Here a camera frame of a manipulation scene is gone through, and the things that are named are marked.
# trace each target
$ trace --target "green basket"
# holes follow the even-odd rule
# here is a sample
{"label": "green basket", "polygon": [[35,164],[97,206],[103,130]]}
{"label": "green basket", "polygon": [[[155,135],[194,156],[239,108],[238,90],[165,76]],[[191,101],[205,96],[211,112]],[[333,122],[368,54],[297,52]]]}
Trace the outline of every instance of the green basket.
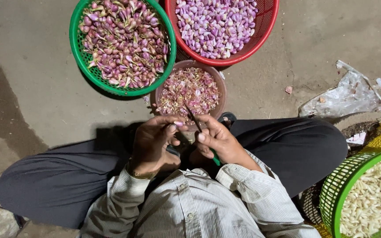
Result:
{"label": "green basket", "polygon": [[[352,156],[327,176],[320,194],[323,222],[333,238],[346,238],[340,233],[340,214],[343,203],[355,182],[381,161],[381,153],[364,152]],[[371,237],[381,238],[381,229]]]}
{"label": "green basket", "polygon": [[84,46],[82,44],[82,40],[85,38],[85,34],[83,34],[79,30],[79,24],[81,23],[83,19],[83,9],[90,7],[90,3],[92,3],[93,0],[80,0],[80,2],[76,5],[75,10],[73,11],[73,14],[71,15],[70,19],[70,29],[69,29],[69,38],[70,38],[70,46],[71,51],[73,52],[73,55],[76,59],[77,64],[79,65],[79,68],[82,70],[82,72],[86,75],[86,77],[93,82],[98,87],[104,89],[105,91],[120,95],[120,96],[139,96],[139,95],[145,95],[147,93],[150,93],[151,91],[155,90],[158,86],[160,86],[170,75],[174,61],[176,59],[176,38],[174,37],[174,31],[172,22],[168,18],[166,12],[163,10],[163,8],[154,0],[141,0],[145,2],[150,8],[152,6],[152,10],[156,11],[162,21],[162,25],[166,29],[166,38],[170,46],[169,53],[167,55],[167,64],[164,66],[164,73],[160,75],[156,81],[151,84],[150,86],[144,87],[144,88],[117,88],[116,85],[110,85],[108,83],[108,80],[104,80],[101,77],[101,71],[97,67],[92,67],[90,69],[87,68],[88,61],[92,60],[92,55],[83,52]]}

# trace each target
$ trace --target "bracelet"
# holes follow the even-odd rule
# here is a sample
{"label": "bracelet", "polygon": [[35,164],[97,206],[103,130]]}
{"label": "bracelet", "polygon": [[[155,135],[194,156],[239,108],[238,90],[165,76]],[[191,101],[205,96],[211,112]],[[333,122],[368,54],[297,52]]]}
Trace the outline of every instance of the bracelet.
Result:
{"label": "bracelet", "polygon": [[147,173],[136,173],[133,169],[130,168],[130,162],[126,164],[126,171],[128,172],[128,174],[136,179],[152,179],[154,178],[158,172],[160,171],[160,169],[157,169],[155,171],[152,171],[152,172],[147,172]]}

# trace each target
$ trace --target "floor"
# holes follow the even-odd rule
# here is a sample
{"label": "floor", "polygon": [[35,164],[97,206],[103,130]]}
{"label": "floor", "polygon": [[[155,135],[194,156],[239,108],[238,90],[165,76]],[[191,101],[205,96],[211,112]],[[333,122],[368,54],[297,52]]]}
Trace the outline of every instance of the floor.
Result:
{"label": "floor", "polygon": [[[83,79],[68,39],[76,3],[0,0],[0,173],[27,154],[92,138],[96,128],[152,117],[142,99],[111,99]],[[226,109],[240,119],[297,116],[337,84],[339,59],[381,78],[381,0],[282,1],[261,49],[224,70]],[[45,225],[19,235],[74,236]]]}

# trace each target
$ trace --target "person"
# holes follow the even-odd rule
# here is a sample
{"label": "person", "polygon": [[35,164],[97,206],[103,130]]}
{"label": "person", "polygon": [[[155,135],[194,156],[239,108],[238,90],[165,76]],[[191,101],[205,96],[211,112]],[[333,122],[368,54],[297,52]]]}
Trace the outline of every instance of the person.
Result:
{"label": "person", "polygon": [[117,153],[97,150],[90,140],[17,161],[0,177],[0,204],[80,229],[82,238],[320,238],[291,197],[345,159],[338,129],[308,118],[229,120],[227,128],[195,117],[207,128],[196,132],[189,160],[205,165],[177,169],[181,159],[167,146],[180,143],[174,134],[187,130],[184,118],[156,116],[137,128],[131,154],[121,143]]}

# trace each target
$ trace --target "striped shirt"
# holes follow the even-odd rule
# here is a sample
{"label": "striped shirt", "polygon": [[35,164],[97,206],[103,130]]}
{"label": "striped shirt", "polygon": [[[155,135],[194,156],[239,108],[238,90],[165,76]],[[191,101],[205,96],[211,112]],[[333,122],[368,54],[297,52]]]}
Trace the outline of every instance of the striped shirt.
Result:
{"label": "striped shirt", "polygon": [[221,167],[215,180],[203,169],[176,170],[151,192],[150,180],[125,170],[89,208],[82,238],[321,238],[304,220],[277,175],[253,154],[264,173]]}

